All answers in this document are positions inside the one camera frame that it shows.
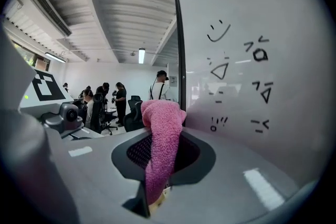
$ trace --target ceiling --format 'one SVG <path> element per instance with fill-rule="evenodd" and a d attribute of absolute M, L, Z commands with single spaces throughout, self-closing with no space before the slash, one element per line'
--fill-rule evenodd
<path fill-rule="evenodd" d="M 175 0 L 50 0 L 69 26 L 66 48 L 45 33 L 9 0 L 4 16 L 47 50 L 77 61 L 137 63 L 139 48 L 146 49 L 145 64 L 177 63 Z"/>

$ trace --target window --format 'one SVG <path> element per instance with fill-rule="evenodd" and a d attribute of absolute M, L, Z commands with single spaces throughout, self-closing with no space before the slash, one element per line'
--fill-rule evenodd
<path fill-rule="evenodd" d="M 18 43 L 14 42 L 14 47 L 17 49 L 18 53 L 26 60 L 26 62 L 37 69 L 48 71 L 50 60 L 33 53 L 32 51 L 22 47 Z"/>

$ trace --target black cap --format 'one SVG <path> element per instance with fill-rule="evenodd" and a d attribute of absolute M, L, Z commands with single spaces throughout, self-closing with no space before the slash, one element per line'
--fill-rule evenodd
<path fill-rule="evenodd" d="M 156 74 L 156 77 L 160 77 L 160 76 L 165 76 L 166 80 L 169 80 L 169 78 L 167 77 L 167 73 L 164 70 L 161 70 Z"/>

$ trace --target suspenders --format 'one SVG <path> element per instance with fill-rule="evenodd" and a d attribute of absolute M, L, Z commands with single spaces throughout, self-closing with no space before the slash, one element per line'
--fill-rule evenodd
<path fill-rule="evenodd" d="M 161 86 L 160 95 L 159 95 L 159 100 L 161 99 L 161 94 L 162 94 L 163 86 L 164 86 L 164 84 L 162 84 L 162 86 Z M 154 98 L 153 98 L 153 93 L 152 93 L 153 87 L 154 87 L 154 85 L 153 85 L 152 87 L 149 88 L 149 90 L 150 90 L 150 92 L 151 92 L 151 100 L 154 100 Z"/>

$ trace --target person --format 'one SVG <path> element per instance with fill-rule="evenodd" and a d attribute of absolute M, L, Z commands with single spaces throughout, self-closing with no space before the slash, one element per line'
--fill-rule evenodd
<path fill-rule="evenodd" d="M 83 93 L 84 93 L 84 90 L 82 90 L 82 92 L 78 95 L 78 98 L 83 98 Z"/>
<path fill-rule="evenodd" d="M 63 88 L 69 93 L 69 90 L 68 90 L 68 83 L 64 83 L 64 84 L 63 84 Z"/>
<path fill-rule="evenodd" d="M 156 83 L 149 89 L 149 100 L 170 100 L 173 101 L 173 94 L 170 87 L 165 84 L 167 73 L 163 70 L 156 74 Z"/>
<path fill-rule="evenodd" d="M 115 101 L 115 106 L 117 107 L 117 113 L 118 113 L 118 118 L 119 120 L 117 121 L 117 124 L 119 124 L 119 127 L 123 126 L 123 120 L 126 115 L 126 89 L 125 86 L 121 83 L 118 82 L 115 85 L 118 89 L 117 95 L 114 98 Z"/>
<path fill-rule="evenodd" d="M 102 86 L 99 86 L 96 89 L 96 94 L 101 93 L 105 98 L 106 95 L 109 93 L 109 88 L 110 88 L 110 85 L 107 82 L 104 82 Z"/>
<path fill-rule="evenodd" d="M 88 112 L 85 121 L 85 127 L 90 128 L 92 111 L 93 111 L 93 92 L 90 89 L 85 89 L 83 91 L 83 98 L 87 102 Z"/>

